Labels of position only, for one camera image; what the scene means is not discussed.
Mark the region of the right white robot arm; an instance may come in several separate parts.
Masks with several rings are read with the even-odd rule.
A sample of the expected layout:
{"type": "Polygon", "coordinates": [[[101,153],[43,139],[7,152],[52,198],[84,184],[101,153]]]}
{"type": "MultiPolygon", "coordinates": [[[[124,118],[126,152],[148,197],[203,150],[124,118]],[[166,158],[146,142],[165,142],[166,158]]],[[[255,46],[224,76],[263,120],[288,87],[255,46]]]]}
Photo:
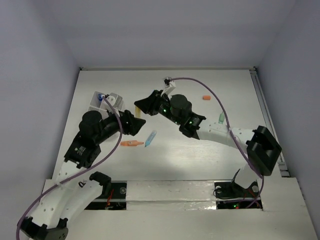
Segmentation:
{"type": "Polygon", "coordinates": [[[192,103],[182,94],[168,97],[154,90],[150,96],[135,101],[144,114],[161,114],[179,126],[188,138],[212,141],[239,150],[246,165],[240,168],[230,183],[235,196],[242,196],[257,179],[272,174],[282,147],[264,126],[256,129],[229,127],[207,119],[192,111],[192,103]]]}

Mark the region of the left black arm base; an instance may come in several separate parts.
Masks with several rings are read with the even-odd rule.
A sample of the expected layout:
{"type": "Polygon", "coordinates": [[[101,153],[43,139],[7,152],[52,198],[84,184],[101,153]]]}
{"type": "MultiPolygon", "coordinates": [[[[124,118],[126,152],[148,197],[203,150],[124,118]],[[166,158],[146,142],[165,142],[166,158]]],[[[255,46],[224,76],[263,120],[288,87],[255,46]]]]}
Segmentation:
{"type": "Polygon", "coordinates": [[[97,181],[102,186],[102,192],[85,208],[86,210],[118,211],[127,209],[126,181],[112,181],[111,177],[98,171],[92,173],[89,179],[97,181]]]}

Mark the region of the orange highlighter cap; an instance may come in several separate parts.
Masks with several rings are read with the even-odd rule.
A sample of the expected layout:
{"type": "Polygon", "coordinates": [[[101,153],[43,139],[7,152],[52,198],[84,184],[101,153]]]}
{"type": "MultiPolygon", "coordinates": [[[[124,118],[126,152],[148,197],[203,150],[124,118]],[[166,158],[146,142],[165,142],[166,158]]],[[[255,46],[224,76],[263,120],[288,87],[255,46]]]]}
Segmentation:
{"type": "Polygon", "coordinates": [[[202,96],[202,99],[203,99],[204,101],[210,101],[210,100],[211,100],[211,96],[210,96],[210,95],[203,95],[203,96],[202,96]]]}

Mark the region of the blue cap spray bottle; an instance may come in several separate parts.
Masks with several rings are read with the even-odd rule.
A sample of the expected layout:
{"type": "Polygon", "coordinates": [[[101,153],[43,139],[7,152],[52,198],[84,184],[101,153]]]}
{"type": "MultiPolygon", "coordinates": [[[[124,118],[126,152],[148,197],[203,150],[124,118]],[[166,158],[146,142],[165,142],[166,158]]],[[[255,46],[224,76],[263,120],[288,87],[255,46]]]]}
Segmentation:
{"type": "Polygon", "coordinates": [[[105,97],[105,95],[102,94],[102,93],[99,93],[99,94],[97,95],[97,98],[98,98],[98,100],[99,100],[100,102],[103,100],[104,97],[105,97]]]}

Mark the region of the yellow highlighter pen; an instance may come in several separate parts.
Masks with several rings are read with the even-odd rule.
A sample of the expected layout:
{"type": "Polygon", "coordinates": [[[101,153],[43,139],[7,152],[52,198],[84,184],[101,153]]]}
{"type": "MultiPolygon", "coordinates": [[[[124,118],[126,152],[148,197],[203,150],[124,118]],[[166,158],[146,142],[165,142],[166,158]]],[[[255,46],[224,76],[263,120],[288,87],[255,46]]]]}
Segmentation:
{"type": "Polygon", "coordinates": [[[136,118],[141,117],[141,110],[137,106],[135,107],[135,117],[136,118]]]}

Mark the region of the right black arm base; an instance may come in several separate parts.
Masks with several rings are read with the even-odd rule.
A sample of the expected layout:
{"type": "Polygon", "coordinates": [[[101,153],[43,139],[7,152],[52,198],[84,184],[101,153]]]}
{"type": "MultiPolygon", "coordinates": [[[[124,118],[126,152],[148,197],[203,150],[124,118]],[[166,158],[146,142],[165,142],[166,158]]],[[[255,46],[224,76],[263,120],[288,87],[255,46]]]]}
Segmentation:
{"type": "Polygon", "coordinates": [[[247,188],[235,183],[238,172],[230,181],[218,181],[214,183],[212,195],[216,198],[218,210],[238,209],[263,209],[261,201],[261,189],[255,180],[247,188]]]}

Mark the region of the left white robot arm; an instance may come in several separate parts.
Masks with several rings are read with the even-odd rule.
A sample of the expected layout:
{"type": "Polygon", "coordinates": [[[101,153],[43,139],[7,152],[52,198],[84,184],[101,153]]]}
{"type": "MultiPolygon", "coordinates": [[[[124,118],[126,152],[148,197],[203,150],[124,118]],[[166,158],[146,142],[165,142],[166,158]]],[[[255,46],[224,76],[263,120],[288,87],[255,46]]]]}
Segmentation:
{"type": "Polygon", "coordinates": [[[114,111],[103,118],[96,110],[87,111],[79,131],[67,150],[55,184],[44,191],[17,223],[20,232],[33,240],[64,240],[71,222],[97,197],[111,192],[111,177],[96,171],[80,185],[80,176],[93,170],[101,153],[100,144],[116,133],[135,136],[146,123],[129,110],[114,111]]]}

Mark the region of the blue highlighter pen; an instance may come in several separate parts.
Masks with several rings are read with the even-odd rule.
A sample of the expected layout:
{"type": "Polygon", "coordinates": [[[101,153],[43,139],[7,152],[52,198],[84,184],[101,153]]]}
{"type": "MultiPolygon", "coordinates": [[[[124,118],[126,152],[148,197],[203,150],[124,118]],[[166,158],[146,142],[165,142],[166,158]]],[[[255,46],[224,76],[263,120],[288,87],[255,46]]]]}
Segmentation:
{"type": "Polygon", "coordinates": [[[147,137],[147,139],[146,139],[146,141],[145,141],[145,144],[144,144],[145,147],[148,147],[148,146],[151,144],[151,142],[152,142],[153,139],[155,138],[156,134],[157,134],[157,131],[156,131],[156,130],[153,130],[153,131],[150,133],[150,135],[147,137]]]}

